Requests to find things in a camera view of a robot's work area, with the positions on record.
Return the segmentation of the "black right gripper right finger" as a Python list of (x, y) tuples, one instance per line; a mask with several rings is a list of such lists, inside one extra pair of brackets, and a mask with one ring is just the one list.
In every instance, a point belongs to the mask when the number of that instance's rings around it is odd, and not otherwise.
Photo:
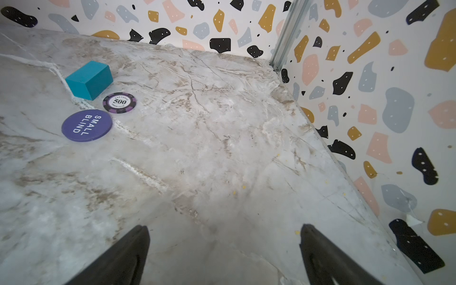
[(300, 250), (312, 285), (380, 285), (381, 282), (332, 243), (315, 226), (304, 224)]

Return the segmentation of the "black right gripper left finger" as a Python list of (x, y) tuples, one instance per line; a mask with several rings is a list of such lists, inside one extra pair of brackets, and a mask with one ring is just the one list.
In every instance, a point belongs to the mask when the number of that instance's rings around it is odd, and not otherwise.
[(150, 235), (137, 225), (112, 245), (68, 285), (138, 285), (146, 264)]

